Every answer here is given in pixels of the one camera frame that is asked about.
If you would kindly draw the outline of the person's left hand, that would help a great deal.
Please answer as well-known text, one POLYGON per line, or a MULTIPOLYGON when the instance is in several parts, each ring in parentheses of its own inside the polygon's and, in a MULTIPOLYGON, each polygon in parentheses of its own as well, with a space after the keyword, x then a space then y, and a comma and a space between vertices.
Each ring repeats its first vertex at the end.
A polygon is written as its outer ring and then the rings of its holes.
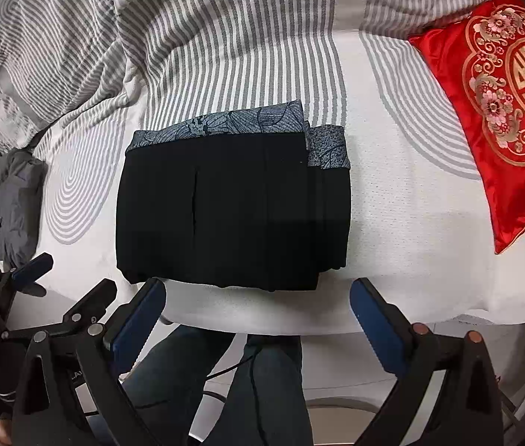
POLYGON ((0 446, 12 446, 12 420, 0 419, 0 446))

